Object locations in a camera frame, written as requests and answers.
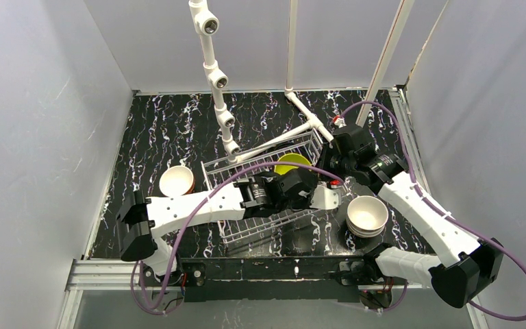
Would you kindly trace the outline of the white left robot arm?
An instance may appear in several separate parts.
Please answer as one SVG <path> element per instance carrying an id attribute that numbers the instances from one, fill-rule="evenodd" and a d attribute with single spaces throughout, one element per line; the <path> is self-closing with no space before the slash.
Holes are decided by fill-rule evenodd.
<path id="1" fill-rule="evenodd" d="M 323 192 L 325 186 L 317 175 L 301 167 L 283 175 L 263 171 L 219 184 L 214 190 L 177 197 L 145 197 L 134 191 L 116 216 L 119 257 L 125 262 L 141 260 L 163 276 L 176 268 L 168 264 L 173 254 L 173 247 L 163 240 L 168 233 L 221 220 L 318 208 Z"/>

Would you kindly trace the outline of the beige bowl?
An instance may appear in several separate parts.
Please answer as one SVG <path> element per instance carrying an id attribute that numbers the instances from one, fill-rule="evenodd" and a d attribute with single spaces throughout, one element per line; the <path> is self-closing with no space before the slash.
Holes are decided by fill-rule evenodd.
<path id="1" fill-rule="evenodd" d="M 389 219 L 387 206 L 380 199 L 369 195 L 353 199 L 347 206 L 346 216 L 346 220 L 352 221 L 376 219 L 388 222 Z"/>

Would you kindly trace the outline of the yellow-green bowl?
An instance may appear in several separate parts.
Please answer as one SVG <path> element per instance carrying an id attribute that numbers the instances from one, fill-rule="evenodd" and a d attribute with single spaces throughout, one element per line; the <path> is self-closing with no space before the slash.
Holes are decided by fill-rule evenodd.
<path id="1" fill-rule="evenodd" d="M 290 170 L 296 169 L 297 166 L 295 166 L 295 164 L 305 166 L 312 165 L 307 157 L 297 153 L 284 154 L 277 159 L 277 162 L 280 162 L 280 164 L 276 164 L 273 168 L 273 171 L 279 175 L 284 175 Z"/>

